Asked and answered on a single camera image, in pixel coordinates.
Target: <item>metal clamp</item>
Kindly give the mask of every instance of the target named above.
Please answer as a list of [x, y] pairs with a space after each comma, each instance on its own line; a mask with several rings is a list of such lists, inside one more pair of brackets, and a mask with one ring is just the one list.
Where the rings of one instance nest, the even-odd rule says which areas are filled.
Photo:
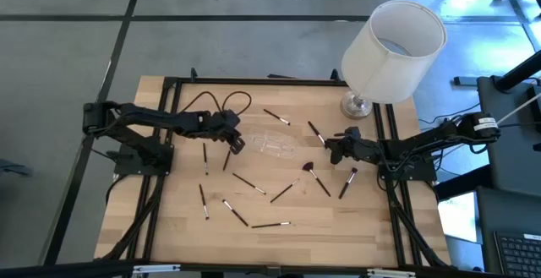
[[180, 271], [180, 264], [156, 264], [156, 265], [136, 265], [134, 266], [134, 274], [147, 273], [167, 273]]
[[414, 272], [400, 270], [369, 269], [367, 275], [370, 278], [415, 278]]

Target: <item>concrete floor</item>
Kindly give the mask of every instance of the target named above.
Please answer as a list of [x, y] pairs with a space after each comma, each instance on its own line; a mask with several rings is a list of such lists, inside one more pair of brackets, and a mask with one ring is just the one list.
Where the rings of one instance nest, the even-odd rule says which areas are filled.
[[[136, 14], [355, 14], [386, 0], [139, 0]], [[421, 118], [474, 105], [454, 76], [504, 74], [533, 54], [509, 0], [414, 0], [445, 21], [449, 43], [418, 87]], [[517, 0], [541, 38], [533, 0]], [[128, 0], [0, 0], [0, 14], [123, 14]], [[132, 101], [141, 75], [326, 79], [363, 23], [132, 23], [109, 99]], [[0, 178], [0, 267], [39, 262], [75, 152], [81, 107], [100, 89], [118, 22], [0, 22], [0, 158], [32, 167], [31, 178]], [[98, 150], [115, 148], [101, 139]], [[458, 150], [443, 167], [467, 172], [486, 155]], [[91, 260], [112, 164], [92, 155], [59, 262]], [[453, 264], [483, 267], [478, 244], [449, 239]]]

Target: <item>white lampshade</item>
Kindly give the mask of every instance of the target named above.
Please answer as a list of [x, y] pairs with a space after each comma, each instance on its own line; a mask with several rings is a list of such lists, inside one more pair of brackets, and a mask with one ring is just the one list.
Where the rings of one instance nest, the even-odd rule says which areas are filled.
[[347, 85], [363, 100], [394, 103], [417, 88], [447, 42], [441, 20], [405, 0], [381, 4], [342, 59]]

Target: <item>wooden table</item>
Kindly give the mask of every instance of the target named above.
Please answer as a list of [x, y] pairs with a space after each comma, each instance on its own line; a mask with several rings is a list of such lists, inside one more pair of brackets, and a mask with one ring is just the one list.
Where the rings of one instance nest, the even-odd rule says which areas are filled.
[[[144, 76], [135, 104], [157, 108], [162, 77]], [[347, 87], [309, 87], [234, 84], [183, 84], [179, 108], [204, 90], [219, 102], [235, 91], [253, 97], [251, 107], [240, 118], [238, 130], [245, 140], [251, 128], [263, 128], [294, 137], [294, 158], [287, 160], [264, 155], [248, 145], [222, 166], [228, 145], [203, 139], [173, 136], [175, 155], [171, 174], [166, 178], [152, 248], [152, 260], [202, 264], [282, 264], [328, 266], [396, 266], [386, 194], [376, 185], [377, 167], [352, 159], [339, 165], [330, 163], [330, 151], [322, 148], [309, 128], [311, 121], [324, 137], [359, 126], [366, 139], [376, 140], [374, 114], [360, 121], [344, 117], [339, 101]], [[235, 112], [247, 98], [236, 95], [227, 102]], [[287, 126], [263, 112], [268, 109], [291, 122]], [[216, 110], [210, 97], [203, 96], [189, 109]], [[382, 115], [386, 117], [385, 106]], [[413, 99], [395, 104], [396, 123], [401, 138], [418, 134]], [[136, 127], [143, 135], [151, 129]], [[390, 138], [385, 127], [386, 138]], [[210, 173], [205, 175], [202, 143], [207, 145]], [[328, 197], [313, 177], [301, 170], [314, 162], [314, 171], [329, 189]], [[343, 199], [338, 194], [352, 167], [358, 174]], [[236, 179], [232, 172], [264, 189], [263, 195]], [[273, 204], [269, 201], [295, 179], [300, 181]], [[127, 177], [113, 190], [96, 246], [96, 257], [107, 253], [134, 218], [141, 177]], [[198, 185], [202, 184], [210, 215], [205, 220]], [[445, 262], [449, 255], [433, 191], [423, 182], [409, 182], [417, 228], [427, 243]], [[291, 221], [290, 226], [252, 229], [221, 202], [226, 199], [251, 225]], [[137, 256], [142, 252], [142, 228]], [[412, 263], [406, 229], [402, 238], [407, 261]]]

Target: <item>lamp base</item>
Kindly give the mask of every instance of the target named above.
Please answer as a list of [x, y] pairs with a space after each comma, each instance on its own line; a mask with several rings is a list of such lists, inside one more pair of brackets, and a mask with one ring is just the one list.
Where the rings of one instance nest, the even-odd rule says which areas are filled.
[[348, 118], [361, 119], [372, 112], [372, 102], [361, 99], [353, 91], [348, 91], [342, 97], [340, 110]]

